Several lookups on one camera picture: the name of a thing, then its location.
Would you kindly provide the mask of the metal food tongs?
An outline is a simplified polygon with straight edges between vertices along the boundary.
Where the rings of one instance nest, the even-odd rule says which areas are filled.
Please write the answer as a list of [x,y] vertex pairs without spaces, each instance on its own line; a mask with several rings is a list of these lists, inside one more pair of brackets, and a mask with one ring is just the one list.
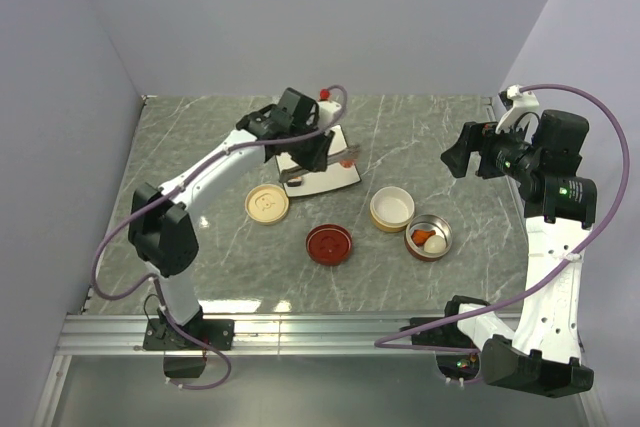
[[[326,165],[330,166],[340,162],[354,162],[358,158],[360,151],[361,151],[361,147],[359,144],[346,147],[340,152],[329,155],[327,157]],[[291,167],[288,169],[281,170],[279,173],[278,180],[281,183],[287,183],[291,179],[294,179],[296,177],[301,177],[309,173],[316,173],[316,170],[309,171],[300,166]]]

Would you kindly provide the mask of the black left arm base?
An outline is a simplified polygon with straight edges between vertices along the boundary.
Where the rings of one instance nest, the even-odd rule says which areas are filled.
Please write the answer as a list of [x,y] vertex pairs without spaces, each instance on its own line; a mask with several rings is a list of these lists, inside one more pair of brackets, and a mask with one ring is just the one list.
[[[168,383],[184,390],[206,390],[221,386],[231,376],[232,366],[226,352],[233,345],[235,321],[206,319],[202,310],[185,325],[170,320],[159,306],[151,317],[143,308],[147,320],[142,342],[145,352],[162,352],[163,372]],[[209,355],[224,364],[222,377],[212,384],[196,385],[208,365]]]

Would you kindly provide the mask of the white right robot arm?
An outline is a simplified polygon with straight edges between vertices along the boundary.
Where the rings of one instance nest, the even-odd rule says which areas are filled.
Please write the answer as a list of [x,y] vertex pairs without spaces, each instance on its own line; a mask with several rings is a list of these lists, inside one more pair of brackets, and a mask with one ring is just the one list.
[[594,383],[577,335],[581,244],[592,231],[597,203],[595,183],[577,174],[589,123],[576,114],[540,110],[534,93],[519,85],[499,97],[507,108],[500,120],[465,123],[441,160],[462,178],[478,154],[478,177],[517,184],[528,245],[520,320],[510,330],[488,303],[456,296],[441,333],[452,346],[472,340],[480,348],[480,374],[490,386],[547,398],[579,394]]

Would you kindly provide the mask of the white egg toy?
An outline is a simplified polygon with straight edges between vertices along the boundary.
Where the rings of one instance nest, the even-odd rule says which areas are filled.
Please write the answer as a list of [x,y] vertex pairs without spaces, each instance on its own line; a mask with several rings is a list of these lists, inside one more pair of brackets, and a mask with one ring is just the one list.
[[443,237],[438,235],[431,236],[424,244],[425,253],[433,256],[442,254],[447,248],[447,242]]

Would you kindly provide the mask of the salmon sushi roll toy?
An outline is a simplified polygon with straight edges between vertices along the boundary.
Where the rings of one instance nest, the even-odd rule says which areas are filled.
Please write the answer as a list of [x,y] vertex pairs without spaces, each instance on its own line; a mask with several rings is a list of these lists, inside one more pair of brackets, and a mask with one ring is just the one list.
[[301,176],[290,178],[286,181],[286,186],[290,188],[300,187],[304,182]]

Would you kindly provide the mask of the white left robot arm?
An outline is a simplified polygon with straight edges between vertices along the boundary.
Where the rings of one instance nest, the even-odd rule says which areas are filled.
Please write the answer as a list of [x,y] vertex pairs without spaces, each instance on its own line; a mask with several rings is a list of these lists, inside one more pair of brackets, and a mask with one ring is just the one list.
[[247,172],[285,156],[292,166],[279,173],[281,183],[324,172],[341,161],[346,149],[330,151],[344,102],[315,100],[288,89],[275,104],[241,118],[207,156],[158,187],[139,186],[132,199],[128,241],[147,264],[166,315],[166,335],[180,349],[196,346],[203,326],[202,308],[187,271],[199,243],[194,222],[202,210]]

